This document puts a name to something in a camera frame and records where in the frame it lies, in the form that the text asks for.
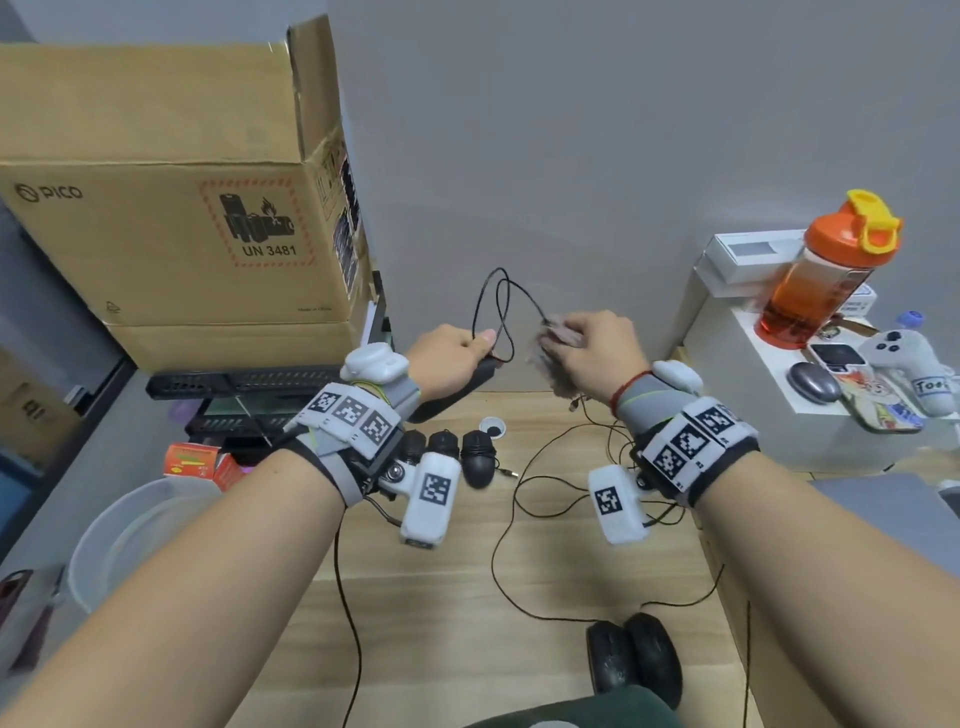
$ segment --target yellow carrying loop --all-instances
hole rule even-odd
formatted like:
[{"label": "yellow carrying loop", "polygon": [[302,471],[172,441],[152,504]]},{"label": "yellow carrying loop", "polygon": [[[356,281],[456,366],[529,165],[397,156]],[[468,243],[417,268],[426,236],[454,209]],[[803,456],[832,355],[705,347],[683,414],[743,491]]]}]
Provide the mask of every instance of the yellow carrying loop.
[{"label": "yellow carrying loop", "polygon": [[890,253],[897,248],[897,237],[903,221],[894,217],[880,196],[867,189],[852,189],[847,192],[853,210],[863,218],[860,232],[860,250],[873,255]]}]

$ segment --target blue bottle cap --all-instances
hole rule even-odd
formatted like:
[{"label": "blue bottle cap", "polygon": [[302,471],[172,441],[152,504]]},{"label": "blue bottle cap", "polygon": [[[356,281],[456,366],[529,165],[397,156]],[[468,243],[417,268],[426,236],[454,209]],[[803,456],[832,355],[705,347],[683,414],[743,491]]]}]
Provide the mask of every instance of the blue bottle cap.
[{"label": "blue bottle cap", "polygon": [[924,324],[924,315],[920,311],[903,311],[897,317],[897,323],[904,328],[920,328]]}]

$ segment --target person's right arm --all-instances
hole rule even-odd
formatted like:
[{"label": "person's right arm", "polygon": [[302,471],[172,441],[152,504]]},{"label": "person's right arm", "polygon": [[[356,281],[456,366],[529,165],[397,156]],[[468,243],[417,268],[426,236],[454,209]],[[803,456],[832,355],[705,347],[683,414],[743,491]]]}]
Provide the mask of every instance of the person's right arm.
[{"label": "person's right arm", "polygon": [[[585,347],[550,349],[589,396],[609,401],[649,369],[628,319],[604,311],[566,323]],[[960,724],[960,580],[759,452],[717,478],[696,510],[838,718]]]}]

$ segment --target shaker bottle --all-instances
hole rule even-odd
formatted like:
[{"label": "shaker bottle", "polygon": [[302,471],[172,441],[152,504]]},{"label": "shaker bottle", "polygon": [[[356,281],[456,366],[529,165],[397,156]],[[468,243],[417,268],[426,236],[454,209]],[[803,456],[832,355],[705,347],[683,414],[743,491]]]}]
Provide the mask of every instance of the shaker bottle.
[{"label": "shaker bottle", "polygon": [[850,190],[839,211],[806,229],[804,248],[764,306],[756,335],[780,349],[806,346],[860,283],[897,253],[902,225],[879,196]]}]

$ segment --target orange bottle lid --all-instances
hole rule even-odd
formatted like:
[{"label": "orange bottle lid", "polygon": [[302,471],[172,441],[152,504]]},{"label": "orange bottle lid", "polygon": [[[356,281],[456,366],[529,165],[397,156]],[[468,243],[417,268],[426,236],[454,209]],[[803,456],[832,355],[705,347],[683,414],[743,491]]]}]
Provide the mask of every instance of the orange bottle lid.
[{"label": "orange bottle lid", "polygon": [[903,221],[879,195],[852,189],[839,211],[821,215],[804,234],[807,248],[837,265],[878,268],[900,249]]}]

